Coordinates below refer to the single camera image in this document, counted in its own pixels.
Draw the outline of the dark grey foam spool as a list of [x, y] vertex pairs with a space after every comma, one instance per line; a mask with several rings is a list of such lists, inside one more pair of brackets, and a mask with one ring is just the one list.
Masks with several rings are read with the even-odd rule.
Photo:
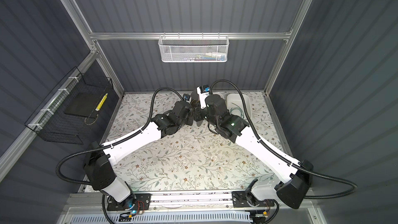
[[201, 109], [201, 102], [198, 94], [198, 89], [194, 89], [190, 96], [191, 96], [190, 104], [192, 105], [192, 107]]

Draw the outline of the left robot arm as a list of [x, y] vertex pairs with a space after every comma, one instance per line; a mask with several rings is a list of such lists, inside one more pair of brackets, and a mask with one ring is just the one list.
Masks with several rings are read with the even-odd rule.
[[94, 190], [108, 194], [124, 209], [132, 209], [137, 199], [132, 189], [120, 179], [113, 166], [124, 157], [139, 148], [157, 141], [165, 136], [175, 134], [184, 125], [193, 125], [194, 109], [187, 101], [178, 101], [174, 108], [164, 114], [150, 118], [146, 128], [142, 127], [138, 135], [125, 135], [112, 142], [104, 143], [110, 148], [88, 153], [85, 156], [84, 170]]

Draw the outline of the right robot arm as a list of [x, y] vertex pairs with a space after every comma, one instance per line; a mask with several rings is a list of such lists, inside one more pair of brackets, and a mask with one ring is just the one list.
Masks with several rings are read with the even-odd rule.
[[246, 149], [280, 180], [276, 185], [257, 179], [246, 188], [244, 199], [251, 206], [258, 206], [264, 200], [281, 200], [290, 208], [298, 209], [312, 183], [312, 177], [294, 168], [299, 161], [282, 152], [261, 136], [255, 136], [253, 126], [247, 120], [230, 114], [225, 100], [208, 92], [199, 95], [201, 120], [212, 125], [215, 133]]

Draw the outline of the left white plastic bin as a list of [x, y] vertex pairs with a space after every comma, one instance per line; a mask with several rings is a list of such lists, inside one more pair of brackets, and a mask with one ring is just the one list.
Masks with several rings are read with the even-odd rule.
[[219, 95], [223, 100], [225, 100], [226, 98], [225, 98], [225, 96], [224, 96], [224, 94], [223, 93], [221, 93], [221, 92], [214, 92], [213, 94], [215, 94], [215, 95]]

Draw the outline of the white plastic bin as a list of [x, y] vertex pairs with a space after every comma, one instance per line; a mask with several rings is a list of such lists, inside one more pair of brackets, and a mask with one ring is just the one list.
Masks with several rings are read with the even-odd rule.
[[225, 96], [224, 96], [224, 94], [223, 93], [221, 93], [221, 92], [214, 92], [213, 94], [215, 94], [215, 95], [219, 95], [223, 100], [225, 100], [226, 98], [225, 98]]
[[[243, 98], [245, 101], [245, 106], [248, 112], [248, 115], [250, 118], [252, 118], [252, 112], [251, 112], [251, 101], [248, 95], [243, 94]], [[227, 109], [229, 110], [230, 114], [236, 115], [240, 118], [243, 118], [244, 120], [247, 120], [244, 108], [243, 108], [243, 102], [240, 98], [240, 95], [238, 93], [231, 93], [227, 95], [226, 99], [226, 104], [227, 104]]]

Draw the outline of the right white plastic bin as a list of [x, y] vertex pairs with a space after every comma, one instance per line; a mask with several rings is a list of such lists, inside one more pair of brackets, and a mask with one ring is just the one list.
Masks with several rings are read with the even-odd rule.
[[[252, 118], [252, 112], [251, 112], [251, 101], [248, 95], [243, 94], [243, 98], [245, 101], [245, 106], [248, 112], [248, 115], [250, 118]], [[227, 109], [229, 110], [230, 114], [236, 115], [240, 118], [243, 118], [244, 120], [247, 120], [244, 108], [243, 108], [243, 102], [240, 98], [240, 95], [238, 93], [231, 93], [227, 95], [226, 99], [226, 104], [227, 104]]]

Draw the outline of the items in white basket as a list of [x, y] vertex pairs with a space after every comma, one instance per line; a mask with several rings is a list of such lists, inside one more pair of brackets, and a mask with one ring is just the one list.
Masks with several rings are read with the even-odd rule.
[[228, 54], [225, 52], [208, 52], [204, 54], [190, 54], [182, 58], [184, 62], [225, 62]]

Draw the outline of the black foam pad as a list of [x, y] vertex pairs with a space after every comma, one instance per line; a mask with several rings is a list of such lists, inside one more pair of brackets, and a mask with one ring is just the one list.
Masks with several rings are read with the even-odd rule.
[[95, 118], [98, 113], [95, 111], [95, 108], [101, 98], [102, 95], [100, 93], [78, 93], [64, 110], [64, 114], [84, 118]]

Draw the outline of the aluminium front rail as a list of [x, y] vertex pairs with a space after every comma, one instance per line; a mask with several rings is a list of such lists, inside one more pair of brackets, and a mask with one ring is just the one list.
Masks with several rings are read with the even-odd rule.
[[[234, 207], [232, 190], [152, 191], [144, 213], [273, 209], [274, 206]], [[61, 213], [101, 214], [102, 193], [70, 194]]]

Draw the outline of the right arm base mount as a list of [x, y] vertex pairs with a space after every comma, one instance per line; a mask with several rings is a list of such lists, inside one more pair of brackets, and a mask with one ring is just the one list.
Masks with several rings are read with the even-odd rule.
[[235, 208], [271, 207], [275, 205], [272, 200], [277, 199], [274, 186], [258, 179], [254, 179], [245, 190], [233, 191], [231, 194]]

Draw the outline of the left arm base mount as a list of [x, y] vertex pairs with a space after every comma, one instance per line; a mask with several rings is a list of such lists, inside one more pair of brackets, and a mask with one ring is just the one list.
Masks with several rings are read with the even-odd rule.
[[149, 210], [151, 194], [132, 194], [122, 202], [116, 201], [109, 196], [106, 200], [107, 211], [146, 211]]

